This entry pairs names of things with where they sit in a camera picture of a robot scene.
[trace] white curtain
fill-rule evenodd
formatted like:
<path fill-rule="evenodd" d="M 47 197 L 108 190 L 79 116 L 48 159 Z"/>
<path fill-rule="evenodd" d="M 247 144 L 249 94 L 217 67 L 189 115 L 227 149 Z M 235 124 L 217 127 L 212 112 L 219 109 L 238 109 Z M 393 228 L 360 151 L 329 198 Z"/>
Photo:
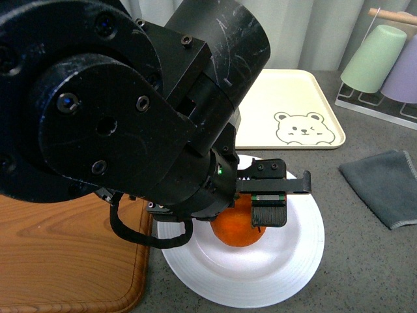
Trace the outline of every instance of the white curtain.
<path fill-rule="evenodd" d="M 165 25 L 182 0 L 122 0 L 135 18 Z M 417 15 L 417 0 L 239 0 L 268 35 L 266 68 L 343 69 L 372 17 L 369 8 Z M 375 25 L 385 23 L 377 19 Z"/>

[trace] cream tray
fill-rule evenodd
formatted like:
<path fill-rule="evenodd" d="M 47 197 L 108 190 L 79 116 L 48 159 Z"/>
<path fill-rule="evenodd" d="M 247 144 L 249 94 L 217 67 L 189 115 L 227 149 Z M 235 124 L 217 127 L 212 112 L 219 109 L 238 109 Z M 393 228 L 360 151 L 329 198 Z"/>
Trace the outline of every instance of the cream tray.
<path fill-rule="evenodd" d="M 314 76 L 263 70 L 239 106 L 237 149 L 334 149 L 345 133 Z"/>

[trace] orange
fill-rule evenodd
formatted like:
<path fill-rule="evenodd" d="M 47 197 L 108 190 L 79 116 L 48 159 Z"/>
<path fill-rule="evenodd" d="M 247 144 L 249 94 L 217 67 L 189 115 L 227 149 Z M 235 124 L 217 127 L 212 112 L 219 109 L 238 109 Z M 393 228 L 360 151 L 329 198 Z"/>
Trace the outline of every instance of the orange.
<path fill-rule="evenodd" d="M 228 207 L 210 222 L 218 239 L 229 246 L 249 246 L 264 234 L 266 227 L 252 227 L 251 195 L 240 194 L 235 207 Z"/>

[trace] green cup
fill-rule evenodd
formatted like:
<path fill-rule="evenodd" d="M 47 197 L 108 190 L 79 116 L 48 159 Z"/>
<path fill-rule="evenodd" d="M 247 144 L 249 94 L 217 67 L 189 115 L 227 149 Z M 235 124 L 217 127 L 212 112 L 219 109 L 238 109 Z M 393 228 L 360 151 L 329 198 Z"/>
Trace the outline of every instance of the green cup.
<path fill-rule="evenodd" d="M 388 26 L 377 26 L 353 55 L 340 78 L 363 93 L 376 93 L 403 49 L 407 35 Z"/>

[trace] cup rack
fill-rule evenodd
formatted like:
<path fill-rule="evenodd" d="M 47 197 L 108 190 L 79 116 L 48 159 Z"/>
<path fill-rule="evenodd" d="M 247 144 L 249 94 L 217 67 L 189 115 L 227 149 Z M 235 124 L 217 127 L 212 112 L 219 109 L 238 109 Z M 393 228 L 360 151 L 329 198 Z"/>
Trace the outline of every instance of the cup rack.
<path fill-rule="evenodd" d="M 381 8 L 371 8 L 368 14 L 373 16 L 374 19 L 369 26 L 365 38 L 375 18 L 417 25 L 416 16 L 404 16 L 394 12 L 383 11 Z M 361 93 L 342 83 L 335 104 L 342 108 L 417 130 L 417 104 L 394 101 L 385 97 L 380 91 L 373 94 Z"/>

